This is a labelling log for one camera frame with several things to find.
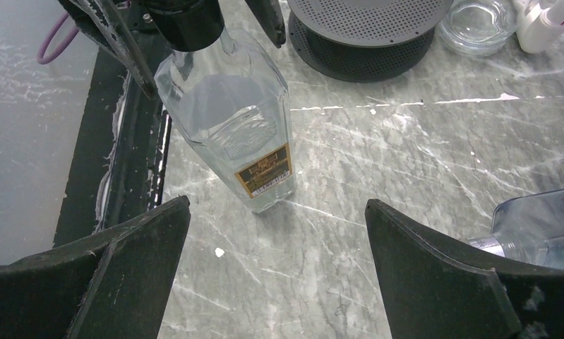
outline black and gold label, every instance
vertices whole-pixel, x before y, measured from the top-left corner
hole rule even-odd
[[[291,175],[290,147],[286,143],[237,172],[236,178],[240,180],[248,196],[254,198]]]

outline perforated metal surface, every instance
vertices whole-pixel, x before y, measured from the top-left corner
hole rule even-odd
[[[288,0],[309,30],[357,47],[412,40],[433,28],[452,0]]]
[[[351,47],[311,32],[290,13],[289,33],[298,55],[315,70],[342,81],[382,81],[408,71],[429,50],[433,29],[418,38],[391,47]]]

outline clear glass bowl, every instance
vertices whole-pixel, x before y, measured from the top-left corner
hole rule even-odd
[[[520,0],[455,0],[438,24],[439,35],[456,52],[487,57],[517,30]]]

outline silver bottle cap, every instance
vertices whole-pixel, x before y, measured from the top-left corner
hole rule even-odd
[[[482,249],[486,252],[504,257],[504,249],[500,242],[492,235],[487,237],[468,238],[469,245]]]

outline cable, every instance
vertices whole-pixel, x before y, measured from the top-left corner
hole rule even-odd
[[[39,64],[46,65],[51,61],[57,59],[57,57],[59,57],[59,55],[61,55],[61,53],[63,53],[66,50],[66,48],[68,48],[72,40],[74,40],[74,37],[76,37],[76,35],[78,34],[79,30],[76,27],[72,28],[68,33],[68,35],[66,36],[66,38],[64,39],[64,41],[60,42],[59,45],[57,45],[57,47],[51,54],[45,56],[45,53],[47,53],[47,48],[49,47],[49,44],[55,37],[55,34],[57,34],[59,28],[61,28],[61,26],[64,25],[64,23],[66,22],[66,20],[68,20],[69,17],[70,15],[67,13],[62,14],[61,17],[59,17],[58,21],[53,26],[53,28],[49,31],[45,39],[43,40],[37,53],[37,62]]]

